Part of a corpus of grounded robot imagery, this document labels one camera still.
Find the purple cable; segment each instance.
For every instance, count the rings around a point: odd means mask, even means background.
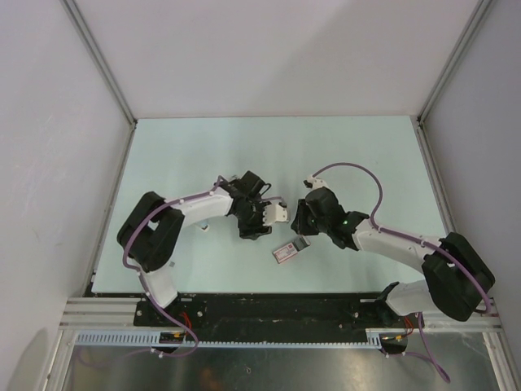
[[[132,245],[134,244],[134,241],[136,240],[136,238],[138,237],[138,235],[142,231],[142,229],[145,226],[147,226],[148,222],[152,218],[154,218],[154,216],[157,215],[159,212],[161,212],[162,210],[164,210],[164,209],[166,209],[166,208],[168,208],[168,207],[170,207],[172,205],[181,203],[181,200],[183,200],[183,202],[184,201],[192,201],[192,200],[197,200],[198,198],[202,198],[202,197],[205,197],[205,196],[210,196],[211,193],[213,193],[219,187],[221,182],[223,182],[223,181],[225,181],[225,179],[221,175],[219,175],[219,177],[217,178],[217,182],[212,187],[212,190],[206,191],[204,193],[195,194],[195,195],[189,195],[189,196],[187,196],[187,197],[185,197],[183,199],[178,198],[176,200],[166,202],[166,203],[162,204],[160,207],[158,207],[158,208],[154,209],[153,211],[151,211],[148,214],[148,216],[146,216],[145,219],[138,225],[138,227],[133,232],[133,234],[130,236],[129,241],[127,242],[127,244],[125,246],[125,249],[123,251],[123,266],[128,268],[128,269],[135,270],[138,273],[139,281],[141,282],[141,285],[143,286],[143,289],[145,290],[145,293],[147,294],[147,297],[150,299],[150,301],[151,301],[152,305],[155,307],[155,309],[160,314],[162,314],[166,319],[168,319],[170,322],[174,323],[175,325],[177,325],[177,326],[181,327],[183,330],[185,330],[188,334],[190,334],[192,336],[192,338],[195,341],[194,346],[190,350],[188,350],[186,352],[179,353],[179,354],[169,354],[169,353],[159,352],[158,353],[159,355],[162,354],[162,356],[166,356],[166,357],[185,357],[185,356],[195,352],[195,350],[199,346],[199,338],[197,338],[197,335],[193,331],[191,331],[186,325],[184,325],[183,323],[177,321],[172,316],[170,316],[163,309],[163,307],[161,307],[159,305],[159,303],[155,300],[155,298],[152,297],[152,295],[150,294],[150,289],[148,288],[148,285],[147,285],[147,281],[145,281],[145,278],[143,277],[141,269],[139,268],[139,266],[130,265],[129,262],[128,262],[130,249],[132,248]],[[144,351],[144,350],[140,349],[140,350],[136,350],[135,352],[136,353],[141,353],[142,351]]]
[[[441,255],[446,257],[447,259],[449,259],[465,275],[465,277],[467,277],[471,281],[472,285],[474,285],[476,290],[481,295],[481,298],[483,299],[483,301],[485,303],[485,314],[488,314],[492,310],[492,304],[490,302],[490,298],[488,297],[487,293],[483,290],[481,285],[479,285],[478,281],[469,272],[469,270],[467,270],[465,268],[465,266],[462,265],[462,263],[460,261],[458,261],[455,257],[453,257],[451,254],[449,254],[447,251],[445,251],[441,247],[436,246],[433,243],[427,242],[426,240],[423,240],[421,238],[416,238],[414,236],[404,234],[403,232],[389,230],[388,228],[385,228],[384,226],[379,226],[378,225],[378,223],[374,219],[374,215],[376,214],[376,212],[378,211],[380,205],[382,204],[383,188],[382,188],[382,184],[380,183],[379,179],[376,178],[376,175],[374,175],[366,167],[364,167],[363,165],[356,165],[354,163],[344,163],[344,162],[342,162],[342,163],[333,163],[332,165],[327,165],[323,169],[319,169],[315,174],[313,174],[313,177],[316,177],[317,175],[323,173],[327,169],[330,169],[330,168],[333,168],[333,167],[338,167],[338,166],[348,166],[348,167],[354,167],[356,169],[361,169],[365,173],[369,174],[373,178],[373,180],[376,182],[376,186],[378,186],[378,191],[379,191],[379,198],[378,198],[378,202],[376,203],[376,205],[373,208],[373,211],[371,212],[371,215],[370,215],[370,222],[371,222],[371,225],[373,226],[373,228],[376,228],[378,231],[384,232],[384,233],[389,234],[389,235],[394,235],[394,236],[397,236],[397,237],[402,238],[402,239],[410,240],[411,242],[414,242],[416,244],[420,244],[421,246],[426,246],[426,247],[428,247],[428,248],[430,248],[432,250],[437,251],[438,253],[440,253]]]
[[[436,369],[438,374],[440,375],[441,379],[443,379],[443,381],[445,383],[450,383],[450,376],[449,376],[449,374],[436,361],[436,359],[434,358],[434,355],[431,352],[431,348],[429,347],[429,344],[427,343],[427,339],[425,338],[425,334],[423,333],[422,325],[423,325],[423,314],[420,312],[420,313],[418,313],[418,329],[420,331],[420,336],[422,337],[423,346],[425,346],[425,350],[427,351],[428,356],[426,356],[425,354],[416,353],[416,352],[404,352],[403,354],[389,354],[383,348],[381,349],[381,352],[383,354],[385,354],[386,357],[387,356],[392,356],[392,357],[415,357],[415,358],[420,358],[423,361],[430,362],[434,366],[434,368]]]
[[[388,228],[378,225],[378,223],[374,219],[374,215],[376,214],[380,205],[382,204],[382,200],[383,200],[382,183],[380,183],[380,181],[376,177],[376,175],[374,175],[366,167],[364,167],[363,165],[357,165],[355,163],[345,163],[345,162],[333,163],[332,165],[327,165],[326,167],[319,169],[315,174],[313,174],[313,177],[315,178],[319,174],[323,173],[324,171],[331,169],[333,167],[339,167],[339,166],[347,166],[347,167],[354,167],[355,169],[361,169],[366,174],[368,174],[370,177],[372,177],[374,182],[376,183],[376,186],[378,187],[378,191],[379,191],[379,198],[378,198],[378,202],[376,203],[376,205],[373,208],[373,211],[371,212],[371,215],[370,215],[370,223],[371,223],[371,226],[373,226],[373,228],[377,229],[379,232],[384,232],[389,235],[394,235],[394,236],[397,236],[402,239],[410,240],[411,242],[420,244],[421,246],[427,246],[428,248],[437,251],[438,253],[440,253],[447,259],[449,259],[471,281],[471,283],[474,285],[476,290],[479,292],[479,294],[483,298],[483,301],[485,303],[485,311],[483,311],[482,313],[488,314],[492,310],[490,298],[488,297],[487,293],[483,290],[481,285],[479,285],[478,281],[474,278],[473,275],[471,275],[471,273],[465,268],[465,266],[462,265],[462,263],[460,261],[458,261],[455,257],[453,257],[451,254],[449,254],[447,251],[445,251],[441,247],[436,246],[433,243],[427,242],[426,240],[423,240],[421,238],[416,238],[412,235],[404,234],[403,232],[389,230]],[[429,348],[427,340],[425,339],[425,334],[423,333],[423,329],[422,329],[422,323],[423,323],[423,314],[422,313],[419,313],[419,315],[418,315],[418,323],[419,323],[420,336],[422,337],[423,345],[425,346],[425,350],[427,351],[427,354],[429,357],[427,357],[421,353],[415,353],[415,352],[410,352],[410,353],[406,352],[405,356],[421,358],[422,360],[430,362],[434,366],[434,368],[437,370],[437,372],[440,374],[441,378],[445,382],[450,383],[450,376],[447,374],[445,369],[443,369],[441,367],[441,365],[436,361],[436,359],[432,355],[432,352]]]

